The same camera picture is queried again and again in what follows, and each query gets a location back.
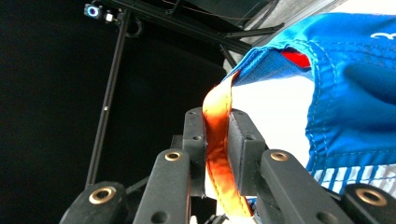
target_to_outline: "red fabric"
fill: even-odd
[[[300,52],[282,51],[281,54],[302,68],[306,68],[311,65],[308,58]]]

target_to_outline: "metal rod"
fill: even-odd
[[[260,26],[262,26],[262,24],[268,19],[268,17],[273,13],[273,11],[275,10],[277,4],[279,3],[279,0],[273,0],[271,1],[271,5],[270,8],[268,8],[268,10],[265,12],[265,14],[262,16],[262,18],[257,21],[252,27],[251,30],[256,30],[258,29]]]
[[[285,24],[281,23],[277,26],[262,28],[257,30],[249,30],[249,31],[241,31],[241,32],[232,32],[226,34],[224,37],[226,38],[242,38],[249,36],[257,36],[257,35],[271,35],[282,28]]]
[[[221,53],[224,55],[224,58],[227,60],[230,66],[232,68],[235,68],[236,61],[233,59],[233,55],[231,55],[230,51],[228,51],[228,49],[225,46],[220,45],[220,48],[221,48]]]
[[[224,38],[224,35],[213,31],[202,25],[190,22],[191,18],[179,14],[177,18],[167,16],[165,11],[159,7],[154,7],[143,1],[137,0],[111,0],[111,4],[117,4],[120,7],[127,7],[134,16],[144,21],[157,23],[165,28],[172,29],[183,35],[189,35],[193,38],[212,44],[222,44],[235,53],[245,55],[251,45],[240,40]]]
[[[169,15],[172,17],[176,17],[180,10],[183,8],[185,2],[186,0],[177,0]]]
[[[105,140],[108,116],[110,114],[111,103],[113,100],[114,90],[117,83],[117,77],[120,69],[120,61],[122,50],[125,43],[125,36],[128,30],[128,22],[130,19],[129,10],[124,10],[124,19],[120,22],[120,32],[117,39],[117,45],[114,52],[113,62],[111,64],[110,74],[108,77],[105,100],[103,101],[102,112],[99,119],[98,129],[96,132],[95,142],[93,145],[90,169],[88,171],[87,182],[85,188],[93,185],[99,168],[99,161],[102,154],[103,143]]]

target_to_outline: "blue fabric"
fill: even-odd
[[[309,58],[315,81],[306,169],[396,163],[396,17],[331,13],[300,21],[251,50],[233,70],[241,71],[234,85],[306,77],[278,53],[288,48]]]

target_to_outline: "camera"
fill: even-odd
[[[102,7],[85,4],[84,15],[99,20],[102,17]]]

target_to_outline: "orange strap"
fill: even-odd
[[[239,72],[210,91],[203,105],[206,125],[206,168],[218,203],[227,215],[251,217],[245,197],[239,195],[227,156],[228,121],[231,111],[231,86]]]

